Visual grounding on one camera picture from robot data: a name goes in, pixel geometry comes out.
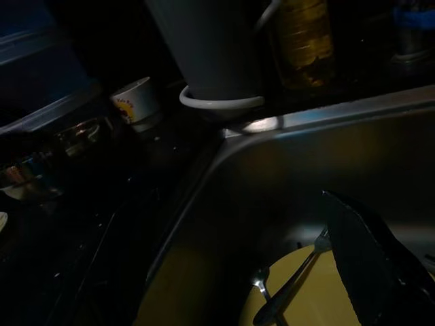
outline dark countertop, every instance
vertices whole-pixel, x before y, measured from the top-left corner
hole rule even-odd
[[[0,324],[70,325],[92,291],[111,311],[104,325],[130,325],[182,197],[174,189],[215,134],[178,113],[141,137],[126,129],[103,171],[58,200],[23,204],[2,194]]]

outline white mug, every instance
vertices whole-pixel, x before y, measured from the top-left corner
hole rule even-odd
[[[114,105],[121,111],[127,124],[136,131],[150,128],[150,122],[142,120],[157,113],[160,106],[154,96],[150,78],[145,77],[121,88],[110,96]]]

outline fork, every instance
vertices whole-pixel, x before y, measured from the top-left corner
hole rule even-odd
[[[304,260],[298,270],[290,277],[290,279],[267,301],[263,307],[257,312],[254,317],[255,326],[266,326],[274,322],[275,316],[281,312],[284,304],[287,301],[294,283],[298,280],[299,276],[309,265],[311,260],[319,253],[331,250],[331,242],[328,237],[328,228],[325,227],[319,236],[314,240],[314,249],[309,256]]]

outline pot handle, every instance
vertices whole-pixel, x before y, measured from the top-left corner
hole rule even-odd
[[[281,5],[281,0],[271,0],[271,3],[263,11],[261,17],[257,20],[254,27],[254,34],[258,33],[260,29],[272,18],[273,14],[278,10]]]

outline sink basin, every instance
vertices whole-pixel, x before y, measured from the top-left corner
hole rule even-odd
[[[343,103],[226,139],[162,250],[137,325],[237,325],[252,272],[320,233],[323,189],[378,212],[422,261],[435,256],[434,98],[430,86]]]

